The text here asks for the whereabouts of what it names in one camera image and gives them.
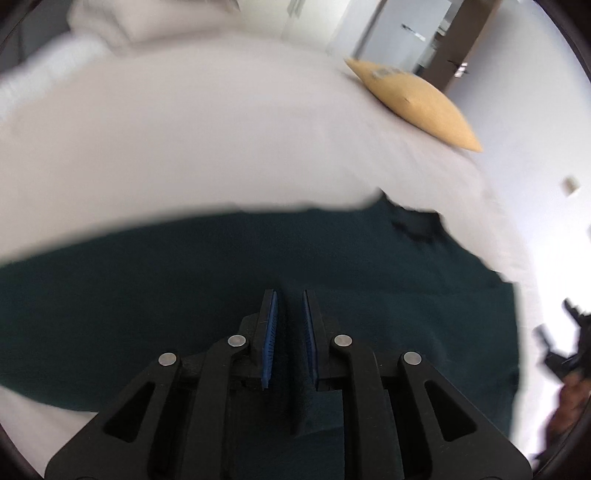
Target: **black gripper frame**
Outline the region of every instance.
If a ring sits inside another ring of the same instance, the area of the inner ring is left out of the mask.
[[[521,452],[425,358],[375,353],[356,339],[339,346],[335,337],[347,332],[322,315],[311,290],[304,308],[316,390],[342,390],[346,480],[396,478],[392,415],[405,479],[532,478]]]
[[[152,362],[50,460],[46,480],[233,478],[237,390],[263,390],[267,322],[277,294],[242,319],[246,342]]]

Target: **human hand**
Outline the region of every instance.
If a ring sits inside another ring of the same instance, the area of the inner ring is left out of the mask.
[[[546,447],[579,420],[590,394],[590,379],[583,379],[578,372],[569,373],[564,377],[564,386],[558,396],[558,408],[546,425]]]

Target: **white wall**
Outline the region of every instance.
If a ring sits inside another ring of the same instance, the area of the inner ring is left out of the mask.
[[[557,346],[570,352],[574,325],[560,303],[591,310],[591,84],[572,50],[532,0],[505,0],[469,61],[469,75],[450,89],[484,146],[474,155],[530,250],[543,318]],[[561,181],[582,185],[567,198]],[[542,425],[557,383],[547,380]],[[540,437],[518,445],[541,449]]]

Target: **bed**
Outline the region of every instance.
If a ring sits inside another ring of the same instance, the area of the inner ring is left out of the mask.
[[[2,263],[155,218],[346,209],[381,189],[440,212],[464,248],[517,285],[511,439],[532,459],[540,302],[528,254],[468,153],[393,115],[340,60],[231,28],[123,56],[96,37],[58,42],[10,73],[12,93],[0,96]],[[58,63],[67,68],[47,81]],[[0,424],[40,474],[92,416],[0,387]]]

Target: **door handle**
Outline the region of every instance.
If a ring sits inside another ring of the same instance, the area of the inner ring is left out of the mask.
[[[456,63],[453,60],[448,60],[448,62],[456,68],[456,72],[453,74],[455,78],[462,78],[465,73],[470,74],[470,72],[466,70],[468,62],[464,61],[462,63]]]
[[[410,28],[408,25],[406,24],[401,24],[400,25],[403,29],[409,31],[410,33],[412,33],[415,37],[417,37],[420,41],[426,41],[426,38],[421,35],[419,32],[414,31],[412,28]]]

